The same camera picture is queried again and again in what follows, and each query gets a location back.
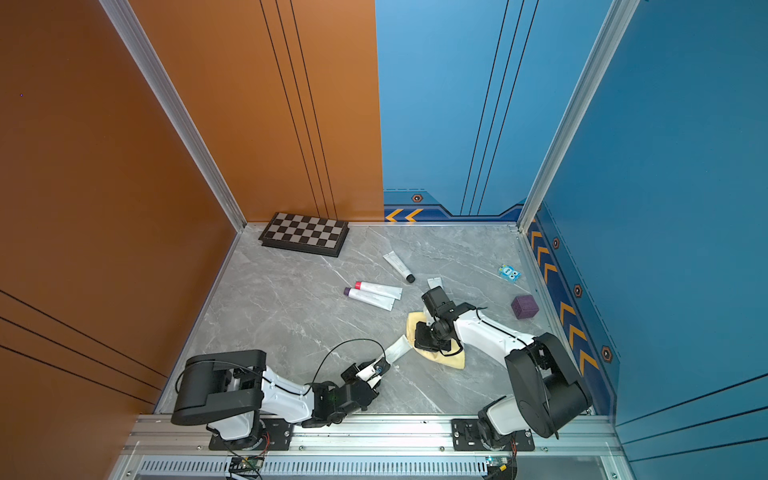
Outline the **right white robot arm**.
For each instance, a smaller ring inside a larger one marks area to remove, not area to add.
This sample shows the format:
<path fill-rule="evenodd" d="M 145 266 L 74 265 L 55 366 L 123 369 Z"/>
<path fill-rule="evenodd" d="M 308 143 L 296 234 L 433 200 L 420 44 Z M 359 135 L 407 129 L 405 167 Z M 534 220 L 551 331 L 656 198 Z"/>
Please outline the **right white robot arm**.
<path fill-rule="evenodd" d="M 406 320 L 406 339 L 430 361 L 455 369 L 465 367 L 467 345 L 503 365 L 512 392 L 478 412 L 475 445 L 506 450 L 513 439 L 532 431 L 542 438 L 588 411 L 592 394 L 571 355 L 557 336 L 520 332 L 470 309 L 454 320 L 427 321 L 423 312 Z"/>

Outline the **white tube green cap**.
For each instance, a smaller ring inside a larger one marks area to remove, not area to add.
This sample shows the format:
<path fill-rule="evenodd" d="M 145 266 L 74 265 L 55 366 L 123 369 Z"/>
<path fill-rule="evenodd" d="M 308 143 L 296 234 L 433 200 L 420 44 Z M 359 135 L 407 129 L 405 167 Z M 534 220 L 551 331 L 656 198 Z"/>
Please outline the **white tube green cap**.
<path fill-rule="evenodd" d="M 428 285 L 430 289 L 434 289 L 437 287 L 443 287 L 443 282 L 440 277 L 433 277 L 427 279 Z"/>

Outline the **white toothpaste tube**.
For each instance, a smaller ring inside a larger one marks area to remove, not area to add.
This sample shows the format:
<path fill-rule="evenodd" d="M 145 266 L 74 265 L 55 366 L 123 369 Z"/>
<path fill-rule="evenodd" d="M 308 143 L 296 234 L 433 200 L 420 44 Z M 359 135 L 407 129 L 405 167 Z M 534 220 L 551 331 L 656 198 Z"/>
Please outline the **white toothpaste tube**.
<path fill-rule="evenodd" d="M 385 349 L 385 359 L 390 365 L 394 365 L 400 358 L 412 350 L 405 335 L 401 335 L 393 344 Z"/>

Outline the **yellow cleaning cloth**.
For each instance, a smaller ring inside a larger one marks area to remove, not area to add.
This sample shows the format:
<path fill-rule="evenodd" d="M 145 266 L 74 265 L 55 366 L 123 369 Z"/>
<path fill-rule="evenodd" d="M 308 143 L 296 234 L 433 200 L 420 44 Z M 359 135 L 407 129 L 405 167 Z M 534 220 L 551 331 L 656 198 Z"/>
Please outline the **yellow cleaning cloth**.
<path fill-rule="evenodd" d="M 406 320 L 406 339 L 409 345 L 422 357 L 429 361 L 441 364 L 443 366 L 453 368 L 456 370 L 463 370 L 466 366 L 466 353 L 459 347 L 456 340 L 450 340 L 450 347 L 447 352 L 444 351 L 430 351 L 416 344 L 417 328 L 424 326 L 426 330 L 429 330 L 427 326 L 427 316 L 424 312 L 411 312 L 408 314 Z"/>

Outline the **white tube pink cap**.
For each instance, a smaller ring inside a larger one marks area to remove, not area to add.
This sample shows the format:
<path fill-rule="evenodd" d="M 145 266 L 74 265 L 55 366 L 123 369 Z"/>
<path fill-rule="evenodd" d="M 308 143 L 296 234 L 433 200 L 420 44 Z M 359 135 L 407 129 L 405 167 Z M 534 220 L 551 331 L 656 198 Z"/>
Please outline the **white tube pink cap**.
<path fill-rule="evenodd" d="M 378 283 L 358 281 L 355 283 L 357 290 L 365 291 L 368 293 L 400 300 L 402 298 L 403 289 L 401 287 L 383 285 Z"/>

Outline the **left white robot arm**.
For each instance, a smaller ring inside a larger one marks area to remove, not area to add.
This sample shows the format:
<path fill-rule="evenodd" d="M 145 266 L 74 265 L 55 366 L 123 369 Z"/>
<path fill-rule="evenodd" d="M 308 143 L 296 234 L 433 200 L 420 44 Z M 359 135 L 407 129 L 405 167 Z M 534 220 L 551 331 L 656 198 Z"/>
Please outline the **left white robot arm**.
<path fill-rule="evenodd" d="M 342 373 L 340 385 L 332 381 L 299 385 L 268 367 L 262 350 L 194 356 L 177 380 L 171 423 L 204 426 L 223 449 L 251 448 L 264 436 L 263 413 L 290 425 L 319 428 L 367 410 L 390 368 L 382 354 L 351 365 Z"/>

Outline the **white tube purple cap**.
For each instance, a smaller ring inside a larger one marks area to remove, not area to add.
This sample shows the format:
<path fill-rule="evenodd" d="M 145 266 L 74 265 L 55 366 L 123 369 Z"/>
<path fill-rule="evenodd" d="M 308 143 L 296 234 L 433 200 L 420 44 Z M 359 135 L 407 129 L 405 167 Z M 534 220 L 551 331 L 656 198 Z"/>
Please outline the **white tube purple cap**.
<path fill-rule="evenodd" d="M 344 295 L 353 300 L 365 303 L 367 305 L 375 306 L 386 311 L 391 311 L 395 303 L 393 298 L 351 287 L 344 289 Z"/>

